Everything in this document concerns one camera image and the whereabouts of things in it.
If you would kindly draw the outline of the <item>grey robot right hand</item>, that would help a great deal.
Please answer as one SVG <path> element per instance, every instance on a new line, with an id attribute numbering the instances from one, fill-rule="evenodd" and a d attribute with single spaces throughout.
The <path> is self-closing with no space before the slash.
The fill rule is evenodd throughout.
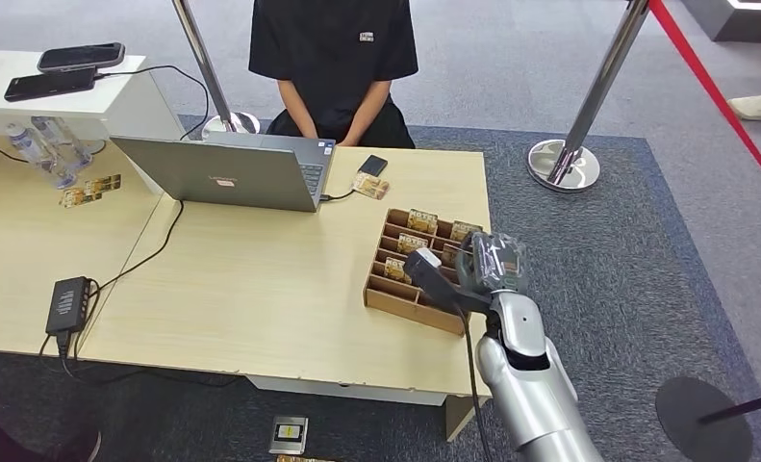
<path id="1" fill-rule="evenodd" d="M 526 246 L 505 233 L 469 232 L 454 263 L 463 289 L 481 295 L 527 293 Z"/>

